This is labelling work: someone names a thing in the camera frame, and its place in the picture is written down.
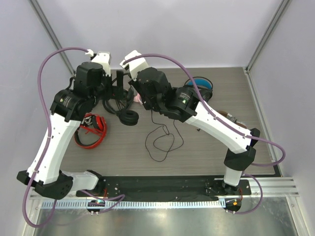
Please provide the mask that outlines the black wired on-ear headphones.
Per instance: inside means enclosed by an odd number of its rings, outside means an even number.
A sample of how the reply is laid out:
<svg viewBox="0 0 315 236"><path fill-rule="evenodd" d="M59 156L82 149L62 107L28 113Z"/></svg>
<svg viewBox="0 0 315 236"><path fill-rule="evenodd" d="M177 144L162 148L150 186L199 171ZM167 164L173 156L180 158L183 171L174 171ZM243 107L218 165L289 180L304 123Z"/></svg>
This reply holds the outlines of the black wired on-ear headphones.
<svg viewBox="0 0 315 236"><path fill-rule="evenodd" d="M124 125L127 125L127 126L135 126L135 125L138 123L138 121L139 121L139 114L138 114L136 111L123 110L123 111L120 111L120 113L118 114L118 118L119 118L120 122L121 122L122 124L124 124ZM176 130L176 132L177 132L179 138L181 139L181 144L180 144L179 146L177 146L177 147L174 147L174 144L175 144L175 135L174 135L173 133L170 133L170 131L169 131L169 129L168 129L168 126L167 126L166 124L164 124L164 123L158 123L158 122L155 122L155 121L154 121L154 119L153 119L153 111L151 111L151 122L152 122L152 124L157 125L157 127L156 127L154 130L152 130L151 132L149 132L149 133L147 134L147 136L146 136L146 138L145 138L145 142L144 142L145 149L146 149L146 151L147 151L149 157L150 157L153 161L158 162L158 163L164 162L164 161L167 159L167 157L168 157L168 155L169 155L170 152L173 152L173 151L175 151L175 150L178 150L178 149L180 149L180 148L184 145L185 140L184 140L183 136L181 135L181 133L180 133L178 127L176 126L175 120L173 120L173 123L172 123L172 124L173 124L173 127L175 128L175 130ZM148 144L147 144L149 137L150 137L153 133L155 133L156 131L158 131L159 129L161 129L161 130L163 131L163 134L160 135L160 136L158 136L158 137L156 137L156 138L153 140L152 145L153 145L153 147L154 147L156 150L165 153L165 156L164 156L161 160L158 160L158 159L156 159L156 158L154 158L154 157L152 156L152 154L151 154L151 152L150 152L150 149L149 149L149 147L148 147ZM157 142L159 139L162 139L162 138L164 138L164 137L172 137L172 142L171 142L171 145L169 146L168 149L162 149L162 148L159 148L159 147L156 146L156 142Z"/></svg>

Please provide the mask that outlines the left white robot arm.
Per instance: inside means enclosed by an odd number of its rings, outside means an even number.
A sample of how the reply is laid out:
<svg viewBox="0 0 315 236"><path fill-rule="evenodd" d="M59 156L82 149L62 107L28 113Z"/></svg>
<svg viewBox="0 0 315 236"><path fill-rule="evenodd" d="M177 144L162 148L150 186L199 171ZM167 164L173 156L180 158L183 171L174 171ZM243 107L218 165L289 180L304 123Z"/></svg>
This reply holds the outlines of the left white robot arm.
<svg viewBox="0 0 315 236"><path fill-rule="evenodd" d="M99 135L86 148L96 147L107 131L105 119L93 115L92 109L100 100L112 98L113 87L109 65L84 62L77 67L73 88L59 91L53 100L48 117L46 140L40 146L31 166L17 174L17 179L34 188L42 197L61 200L69 192L85 190L93 196L105 191L104 177L95 171L81 173L61 171L60 166L72 137L80 128Z"/></svg>

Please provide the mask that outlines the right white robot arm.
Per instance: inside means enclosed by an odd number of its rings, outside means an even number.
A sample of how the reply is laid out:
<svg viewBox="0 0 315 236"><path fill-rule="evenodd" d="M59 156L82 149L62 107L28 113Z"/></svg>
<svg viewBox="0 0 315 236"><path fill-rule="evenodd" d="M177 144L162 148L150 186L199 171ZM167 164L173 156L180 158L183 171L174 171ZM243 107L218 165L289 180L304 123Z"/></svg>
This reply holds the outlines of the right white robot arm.
<svg viewBox="0 0 315 236"><path fill-rule="evenodd" d="M190 124L227 146L222 189L229 195L238 191L241 175L256 154L256 142L247 136L259 135L259 130L238 126L212 109L203 99L195 80L191 81L191 85L176 88L171 86L164 72L153 67L134 68L129 73L129 83L140 95L146 110Z"/></svg>

